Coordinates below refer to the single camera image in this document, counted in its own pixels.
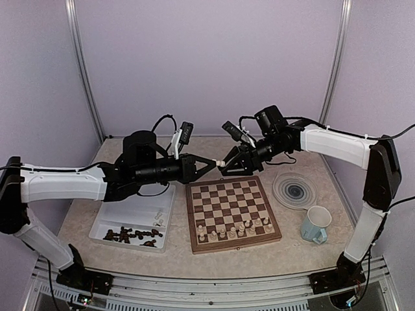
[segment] round coaster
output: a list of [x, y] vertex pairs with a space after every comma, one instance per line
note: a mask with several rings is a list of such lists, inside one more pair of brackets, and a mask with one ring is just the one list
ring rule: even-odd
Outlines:
[[276, 199], [289, 209], [304, 210], [317, 204], [316, 185], [297, 173], [285, 173], [275, 178], [272, 192]]

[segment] marble countertop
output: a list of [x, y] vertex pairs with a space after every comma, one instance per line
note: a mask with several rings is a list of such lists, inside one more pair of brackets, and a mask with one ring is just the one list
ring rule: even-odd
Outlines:
[[[159, 138], [167, 145], [170, 139]], [[235, 142], [227, 137], [192, 137], [184, 152], [203, 157], [223, 159]], [[122, 139], [107, 139], [95, 160], [114, 162], [122, 152]], [[264, 277], [313, 271], [333, 267], [344, 250], [353, 227], [346, 210], [332, 183], [325, 165], [318, 154], [296, 152], [295, 165], [266, 167], [257, 175], [261, 178], [276, 220], [282, 233], [279, 242], [253, 246], [233, 251], [193, 255], [187, 223], [184, 186], [176, 185], [167, 247], [164, 253], [150, 253], [117, 248], [95, 243], [88, 237], [101, 202], [74, 200], [64, 220], [59, 237], [74, 245], [80, 252], [85, 266], [90, 268], [148, 275], [191, 279], [227, 279]], [[273, 161], [285, 160], [279, 155]], [[272, 194], [272, 183], [277, 174], [297, 172], [312, 179], [318, 188], [319, 205], [326, 207], [333, 221], [327, 228], [328, 241], [317, 245], [300, 236], [300, 226], [305, 211], [293, 211], [282, 206]], [[199, 181], [221, 178], [218, 170], [206, 174]]]

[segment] aluminum frame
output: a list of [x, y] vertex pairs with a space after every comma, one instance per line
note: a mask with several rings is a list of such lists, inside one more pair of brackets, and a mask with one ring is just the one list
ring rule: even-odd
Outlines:
[[89, 82], [88, 71], [86, 69], [84, 53], [82, 52], [82, 42], [80, 38], [75, 0], [65, 0], [65, 7], [69, 22], [69, 28], [71, 30], [73, 45], [75, 48], [75, 55], [77, 57], [77, 64], [81, 77], [81, 82], [88, 103], [89, 114], [91, 115], [93, 127], [95, 129], [95, 133], [97, 134], [98, 141], [102, 145], [105, 140], [105, 133], [101, 119], [99, 117], [95, 99], [93, 98], [91, 84]]
[[[362, 264], [367, 274], [368, 261]], [[57, 270], [53, 268], [52, 278]], [[308, 299], [327, 296], [328, 293], [314, 295], [308, 276], [315, 271], [257, 277], [248, 279], [172, 279], [166, 277], [146, 277], [126, 273], [112, 273], [113, 287], [109, 296], [94, 295], [97, 310], [270, 310], [278, 307], [307, 305]], [[399, 311], [389, 270], [383, 257], [371, 261], [370, 283], [379, 282], [383, 288], [383, 298], [388, 311]], [[53, 281], [57, 298], [75, 301], [80, 294], [87, 292], [74, 290]], [[330, 295], [343, 292], [338, 290]], [[28, 287], [24, 311], [34, 311], [40, 294], [50, 295], [48, 267], [40, 258], [32, 274]]]
[[344, 51], [344, 46], [346, 43], [346, 36], [349, 27], [351, 12], [351, 0], [343, 0], [342, 13], [340, 16], [340, 26], [338, 28], [335, 57], [333, 60], [333, 65], [331, 66], [329, 83], [326, 89], [326, 95], [324, 96], [324, 103], [322, 112], [320, 114], [319, 122], [325, 124], [329, 115], [331, 102], [333, 100], [333, 95], [336, 88], [338, 73], [340, 72], [340, 66], [342, 62], [342, 56]]

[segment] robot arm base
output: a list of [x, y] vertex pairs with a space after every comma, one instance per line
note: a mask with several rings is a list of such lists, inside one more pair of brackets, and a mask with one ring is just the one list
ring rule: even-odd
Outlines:
[[108, 273], [85, 269], [77, 249], [71, 244], [69, 247], [74, 256], [74, 264], [60, 271], [56, 282], [77, 290], [108, 295], [112, 287], [113, 276]]
[[338, 258], [335, 269], [313, 273], [309, 279], [315, 295], [355, 286], [357, 281], [366, 281], [362, 264], [350, 261], [343, 253]]

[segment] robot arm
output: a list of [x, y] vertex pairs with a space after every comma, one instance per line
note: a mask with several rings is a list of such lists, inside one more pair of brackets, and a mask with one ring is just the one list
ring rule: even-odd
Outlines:
[[[189, 143], [193, 125], [184, 125], [173, 140]], [[206, 164], [197, 169], [196, 163]], [[142, 185], [170, 181], [196, 181], [217, 166], [216, 161], [193, 154], [169, 155], [150, 131], [138, 131], [123, 139], [123, 153], [111, 163], [86, 168], [36, 167], [11, 157], [0, 177], [0, 232], [14, 235], [28, 247], [50, 260], [60, 270], [57, 281], [87, 292], [107, 294], [112, 276], [84, 269], [82, 259], [71, 244], [60, 241], [36, 217], [28, 203], [50, 199], [121, 201], [139, 195]]]
[[225, 157], [224, 176], [247, 176], [262, 171], [263, 162], [282, 152], [317, 152], [341, 159], [367, 171], [363, 210], [356, 228], [335, 270], [311, 275], [315, 294], [353, 286], [364, 282], [361, 262], [372, 243], [379, 238], [388, 208], [401, 182], [396, 149], [391, 139], [362, 139], [321, 128], [310, 120], [288, 124], [277, 107], [267, 107], [255, 114], [263, 139], [256, 142], [244, 129], [229, 121], [223, 128], [238, 142]]

